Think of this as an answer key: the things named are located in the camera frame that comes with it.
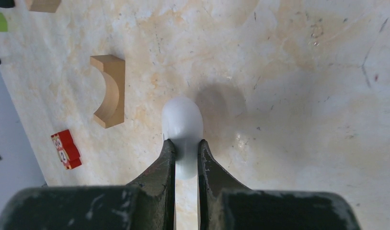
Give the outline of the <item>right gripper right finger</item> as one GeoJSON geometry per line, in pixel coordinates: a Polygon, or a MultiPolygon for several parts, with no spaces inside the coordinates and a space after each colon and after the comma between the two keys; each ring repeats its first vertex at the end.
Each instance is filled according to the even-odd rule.
{"type": "Polygon", "coordinates": [[[198,223],[202,230],[358,230],[353,209],[328,192],[252,190],[198,146],[198,223]]]}

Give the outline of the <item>white earbud charging case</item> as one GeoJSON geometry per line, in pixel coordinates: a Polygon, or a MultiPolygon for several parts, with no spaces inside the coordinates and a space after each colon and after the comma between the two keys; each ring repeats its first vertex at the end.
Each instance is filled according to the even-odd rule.
{"type": "Polygon", "coordinates": [[[198,145],[204,125],[198,106],[187,97],[167,101],[161,113],[163,140],[170,139],[176,152],[175,177],[187,180],[197,175],[198,145]]]}

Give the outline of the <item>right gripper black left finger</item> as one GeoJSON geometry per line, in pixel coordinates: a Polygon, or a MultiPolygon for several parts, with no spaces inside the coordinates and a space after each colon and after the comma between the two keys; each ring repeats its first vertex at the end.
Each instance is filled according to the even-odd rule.
{"type": "Polygon", "coordinates": [[[16,193],[0,215],[0,230],[172,230],[175,148],[126,185],[40,187],[16,193]]]}

